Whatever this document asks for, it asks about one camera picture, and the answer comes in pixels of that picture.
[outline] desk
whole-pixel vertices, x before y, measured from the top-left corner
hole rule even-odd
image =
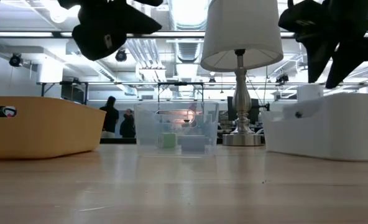
[[[138,157],[135,145],[0,161],[0,224],[368,223],[368,163],[218,147]]]

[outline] wall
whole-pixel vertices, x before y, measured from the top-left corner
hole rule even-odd
[[[36,81],[37,72],[13,68],[0,57],[0,96],[40,96],[42,88]]]

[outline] black fabric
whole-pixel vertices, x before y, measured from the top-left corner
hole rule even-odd
[[[103,125],[103,131],[115,133],[116,121],[119,119],[119,112],[113,106],[103,106],[100,108],[106,113]]]
[[[122,121],[119,134],[121,134],[123,138],[134,138],[134,136],[136,136],[136,129],[134,128],[133,115],[125,114],[123,117],[124,121]]]

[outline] ceiling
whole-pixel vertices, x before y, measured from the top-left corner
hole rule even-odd
[[[156,21],[161,23],[162,30],[183,30],[180,26],[186,21],[187,15],[191,14],[191,19],[188,23],[191,26],[189,30],[204,30],[205,10],[209,0],[166,0],[160,7],[152,8],[141,4],[136,4],[128,0],[129,4],[138,8],[142,12],[150,15]],[[177,4],[176,8],[180,9],[180,15],[173,10],[173,5]],[[278,0],[279,13],[282,13],[287,8],[286,0]],[[0,31],[71,31],[79,22],[76,18],[77,9],[70,11],[62,11],[58,7],[58,2],[54,0],[2,0],[0,5]],[[210,72],[203,70],[199,66],[200,52],[202,48],[201,39],[156,39],[156,40],[130,40],[132,46],[126,44],[124,48],[127,53],[127,60],[125,62],[117,62],[115,55],[106,57],[98,62],[98,65],[105,68],[112,73],[116,80],[123,82],[138,82],[152,81],[155,73],[161,81],[166,80],[191,80],[208,82],[211,77]],[[282,39],[284,59],[267,68],[258,68],[249,71],[249,80],[256,83],[263,83],[267,81],[275,82],[277,76],[287,74],[290,82],[306,82],[307,72],[303,70],[302,62],[306,55],[305,49],[293,39]],[[137,46],[140,55],[136,55],[133,46]],[[43,48],[43,51],[31,47]],[[24,59],[32,63],[42,63],[44,55],[55,55],[63,62],[66,67],[64,69],[64,76],[78,77],[83,81],[100,82],[106,81],[105,77],[100,75],[91,66],[89,60],[81,55],[74,54],[78,51],[75,42],[72,39],[0,39],[0,55],[9,57],[15,50],[22,50]],[[194,60],[191,63],[179,59],[180,57],[191,56]],[[136,57],[143,56],[148,59],[152,57],[159,57],[159,62],[155,61],[152,68],[157,70],[144,70],[139,59]],[[324,74],[321,76],[319,82],[326,80],[329,66],[327,66]],[[233,73],[215,73],[215,80],[217,82],[234,82],[235,77]],[[368,62],[363,63],[347,78],[345,82],[359,83],[368,82]],[[209,86],[209,88],[218,88],[217,86]]]

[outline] silver lamp base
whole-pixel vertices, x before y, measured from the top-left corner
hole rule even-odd
[[[258,134],[225,134],[223,135],[225,146],[261,146],[261,135]]]

